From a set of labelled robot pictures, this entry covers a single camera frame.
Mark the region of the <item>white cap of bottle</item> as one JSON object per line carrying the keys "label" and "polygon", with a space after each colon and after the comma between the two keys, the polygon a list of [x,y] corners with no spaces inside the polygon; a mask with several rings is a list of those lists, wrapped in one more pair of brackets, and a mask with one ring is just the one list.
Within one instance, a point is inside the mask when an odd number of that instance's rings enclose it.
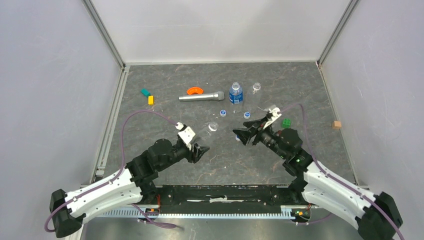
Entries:
{"label": "white cap of bottle", "polygon": [[245,112],[245,113],[243,114],[243,117],[244,117],[245,119],[249,119],[249,118],[251,117],[251,114],[250,114],[249,112]]}

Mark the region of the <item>clear bottle with blue-white cap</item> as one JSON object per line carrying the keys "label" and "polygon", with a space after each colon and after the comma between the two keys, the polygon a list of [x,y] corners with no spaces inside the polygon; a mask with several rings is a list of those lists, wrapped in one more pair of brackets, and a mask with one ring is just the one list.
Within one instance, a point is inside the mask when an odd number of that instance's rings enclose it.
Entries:
{"label": "clear bottle with blue-white cap", "polygon": [[207,123],[201,130],[195,132],[194,143],[201,147],[212,147],[219,129],[217,122]]}

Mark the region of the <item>blue-white Pocari bottle cap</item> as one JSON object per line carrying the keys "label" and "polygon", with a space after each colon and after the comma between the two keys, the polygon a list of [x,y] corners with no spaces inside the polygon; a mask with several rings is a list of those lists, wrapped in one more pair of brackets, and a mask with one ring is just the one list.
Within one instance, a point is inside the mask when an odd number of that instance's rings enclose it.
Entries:
{"label": "blue-white Pocari bottle cap", "polygon": [[225,116],[227,115],[227,111],[226,111],[226,110],[224,110],[224,109],[222,109],[222,110],[219,112],[219,114],[220,114],[220,116],[221,116],[221,117],[225,117]]}

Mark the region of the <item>blue labelled Pocari bottle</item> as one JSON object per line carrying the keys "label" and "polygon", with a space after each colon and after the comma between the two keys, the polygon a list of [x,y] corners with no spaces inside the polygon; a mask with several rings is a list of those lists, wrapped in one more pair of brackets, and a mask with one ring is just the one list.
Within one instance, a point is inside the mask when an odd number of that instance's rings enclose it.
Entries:
{"label": "blue labelled Pocari bottle", "polygon": [[243,89],[238,82],[234,82],[229,88],[229,101],[234,105],[243,102]]}

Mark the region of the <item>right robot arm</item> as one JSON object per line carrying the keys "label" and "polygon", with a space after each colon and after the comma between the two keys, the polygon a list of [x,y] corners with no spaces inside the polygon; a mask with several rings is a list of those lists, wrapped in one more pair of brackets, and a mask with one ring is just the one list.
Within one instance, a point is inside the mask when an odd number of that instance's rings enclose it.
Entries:
{"label": "right robot arm", "polygon": [[271,118],[246,121],[233,129],[243,145],[262,143],[284,160],[283,167],[295,179],[289,185],[289,199],[319,206],[349,223],[364,240],[403,239],[403,219],[393,197],[357,186],[338,176],[303,149],[297,130],[273,131]]}

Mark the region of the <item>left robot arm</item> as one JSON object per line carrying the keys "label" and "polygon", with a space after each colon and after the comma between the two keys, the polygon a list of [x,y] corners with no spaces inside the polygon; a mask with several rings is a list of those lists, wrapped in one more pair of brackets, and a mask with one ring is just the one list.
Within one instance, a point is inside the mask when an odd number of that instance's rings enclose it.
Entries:
{"label": "left robot arm", "polygon": [[112,209],[139,202],[153,203],[157,198],[153,180],[159,172],[183,159],[197,163],[209,149],[203,140],[188,147],[181,138],[176,144],[162,138],[126,163],[123,170],[78,190],[54,191],[49,206],[52,231],[57,238],[64,238]]}

